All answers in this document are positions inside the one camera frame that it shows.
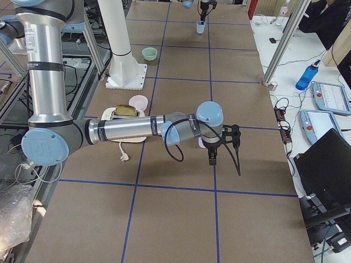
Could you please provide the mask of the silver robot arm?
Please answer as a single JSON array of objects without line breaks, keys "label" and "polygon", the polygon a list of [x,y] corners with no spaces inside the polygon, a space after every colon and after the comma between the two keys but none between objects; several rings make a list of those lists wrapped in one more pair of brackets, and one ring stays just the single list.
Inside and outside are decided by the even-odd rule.
[{"label": "silver robot arm", "polygon": [[61,32],[65,25],[83,25],[82,1],[16,1],[16,17],[23,24],[27,49],[33,115],[21,141],[24,155],[38,165],[56,165],[82,147],[101,141],[161,136],[165,146],[201,138],[215,165],[221,145],[239,165],[239,127],[223,123],[221,106],[203,102],[196,113],[153,115],[125,119],[74,120],[67,112]]}]

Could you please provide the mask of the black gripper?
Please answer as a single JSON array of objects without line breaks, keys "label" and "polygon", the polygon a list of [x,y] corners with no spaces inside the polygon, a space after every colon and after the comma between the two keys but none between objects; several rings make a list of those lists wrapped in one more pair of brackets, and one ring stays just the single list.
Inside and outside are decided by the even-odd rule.
[{"label": "black gripper", "polygon": [[241,132],[238,125],[223,125],[220,131],[216,131],[207,124],[205,126],[210,130],[208,135],[202,136],[203,144],[208,150],[209,165],[217,165],[217,150],[222,145],[225,146],[232,159],[239,159]]}]

